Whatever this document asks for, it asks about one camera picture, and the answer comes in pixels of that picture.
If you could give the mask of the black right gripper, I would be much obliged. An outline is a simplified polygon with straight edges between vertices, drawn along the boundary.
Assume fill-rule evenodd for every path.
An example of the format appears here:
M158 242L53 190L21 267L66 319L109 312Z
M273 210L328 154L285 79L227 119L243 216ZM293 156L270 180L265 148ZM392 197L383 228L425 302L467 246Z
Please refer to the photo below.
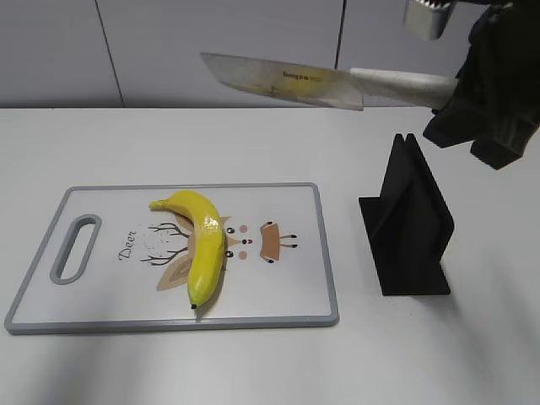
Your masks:
M539 2L482 1L456 96L433 110L423 136L439 148L472 142L500 170L523 157L539 128Z

